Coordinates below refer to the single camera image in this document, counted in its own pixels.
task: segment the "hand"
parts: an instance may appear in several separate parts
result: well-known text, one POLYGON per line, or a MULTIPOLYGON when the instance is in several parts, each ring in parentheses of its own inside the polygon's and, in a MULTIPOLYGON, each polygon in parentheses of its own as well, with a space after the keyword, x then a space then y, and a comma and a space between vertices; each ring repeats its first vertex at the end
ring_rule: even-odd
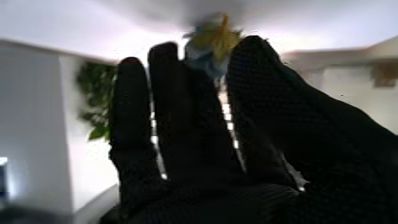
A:
POLYGON ((220 201, 229 201, 230 198, 236 198, 232 201, 241 200, 241 189, 266 183, 286 186, 284 192, 291 195, 294 181, 286 171, 280 153, 252 127, 236 120, 238 124, 241 123, 236 132, 245 136, 245 142, 250 142, 243 146, 243 172, 216 90, 206 74, 190 69, 177 60, 177 47, 172 43, 151 49, 149 75, 135 58, 120 61, 117 70, 110 158, 119 171, 122 220, 138 219, 136 217, 145 217, 142 214, 147 212, 152 214, 175 207, 191 210, 213 221, 229 220, 229 223, 238 223, 234 221, 241 217, 246 220, 248 216, 259 220, 255 209, 250 212, 245 212, 243 208, 236 211, 246 204, 236 206, 225 202, 222 205, 220 201), (151 144, 151 96, 167 180, 159 177, 151 144), (216 213, 218 218, 207 211, 216 203, 227 213, 216 213))

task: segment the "ceiling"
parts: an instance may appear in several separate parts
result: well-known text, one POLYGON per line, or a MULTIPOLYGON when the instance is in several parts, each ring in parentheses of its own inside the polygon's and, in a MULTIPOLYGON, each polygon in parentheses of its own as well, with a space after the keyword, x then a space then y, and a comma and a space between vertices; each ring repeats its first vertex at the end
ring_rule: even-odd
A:
POLYGON ((278 52, 358 48, 398 35, 396 8, 396 0, 3 0, 0 37, 92 57, 143 58, 225 12, 278 52))

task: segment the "wall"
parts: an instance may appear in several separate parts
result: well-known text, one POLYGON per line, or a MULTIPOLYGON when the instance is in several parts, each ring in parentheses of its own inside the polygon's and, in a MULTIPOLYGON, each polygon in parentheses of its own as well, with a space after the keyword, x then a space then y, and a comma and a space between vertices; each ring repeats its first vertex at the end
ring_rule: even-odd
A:
POLYGON ((398 37, 378 43, 367 50, 371 59, 398 58, 398 37))
POLYGON ((398 87, 373 88, 371 67, 328 67, 318 88, 358 107, 380 125, 398 133, 398 87))
POLYGON ((79 58, 60 56, 72 211, 81 209, 117 183, 113 164, 108 160, 108 144, 103 141, 87 142, 90 127, 78 120, 81 95, 74 85, 74 77, 79 64, 79 58))
POLYGON ((0 156, 10 202, 71 213, 58 56, 0 46, 0 156))

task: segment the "black glove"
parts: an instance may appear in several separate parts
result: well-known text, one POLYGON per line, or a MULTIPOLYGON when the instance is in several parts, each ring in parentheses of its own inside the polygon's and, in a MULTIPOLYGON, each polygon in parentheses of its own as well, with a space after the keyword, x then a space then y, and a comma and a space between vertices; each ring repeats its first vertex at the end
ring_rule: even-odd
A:
POLYGON ((234 48, 225 80, 234 117, 310 182, 280 223, 398 223, 394 134, 307 85, 259 37, 234 48))
MULTIPOLYGON (((161 223, 241 223, 261 220, 259 203, 245 203, 250 198, 245 191, 259 184, 271 183, 282 185, 280 195, 294 195, 294 181, 280 153, 273 148, 266 152, 268 145, 257 147, 262 150, 259 153, 246 152, 245 156, 257 159, 252 166, 246 160, 248 174, 254 175, 243 173, 216 90, 206 74, 177 60, 172 43, 151 49, 149 77, 135 58, 126 58, 117 68, 110 158, 119 171, 122 221, 158 223, 158 216, 165 218, 161 223), (149 89, 167 180, 159 177, 149 141, 149 89)), ((255 200, 271 194, 270 188, 250 190, 250 194, 259 195, 252 196, 255 200)))
POLYGON ((245 172, 211 81, 177 61, 174 44, 151 50, 149 74, 168 179, 149 142, 149 77, 127 58, 110 117, 122 222, 396 223, 396 136, 310 88, 261 38, 236 46, 227 73, 245 172), (310 181, 302 194, 278 150, 310 181))

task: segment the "finger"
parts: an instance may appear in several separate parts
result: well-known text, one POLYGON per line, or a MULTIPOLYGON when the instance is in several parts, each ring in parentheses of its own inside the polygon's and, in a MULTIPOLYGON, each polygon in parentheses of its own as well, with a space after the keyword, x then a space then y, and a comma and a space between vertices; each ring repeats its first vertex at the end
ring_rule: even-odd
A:
POLYGON ((246 179, 252 184, 273 183, 296 188, 294 178, 287 172, 282 153, 271 145, 266 134, 239 113, 238 105, 229 100, 236 139, 245 161, 246 179))
POLYGON ((124 150, 149 148, 149 88, 145 70, 135 58, 126 58, 117 66, 111 103, 111 146, 124 150))
POLYGON ((211 79, 202 71, 190 69, 190 76, 197 126, 204 138, 204 158, 207 163, 223 170, 223 179, 232 181, 232 179, 241 178, 243 170, 232 147, 232 138, 227 130, 216 89, 211 79))
POLYGON ((167 177, 174 183, 193 181, 202 172, 200 138, 184 69, 175 44, 161 44, 149 52, 149 73, 158 144, 167 177))
POLYGON ((122 214, 135 214, 165 192, 149 136, 145 71, 138 60, 126 58, 117 66, 110 108, 110 159, 119 171, 122 214))
POLYGON ((254 182, 294 187, 282 155, 273 148, 284 141, 277 123, 296 109, 287 103, 289 88, 275 82, 282 75, 278 65, 282 67, 266 41, 259 37, 245 38, 232 51, 227 88, 246 174, 254 182))

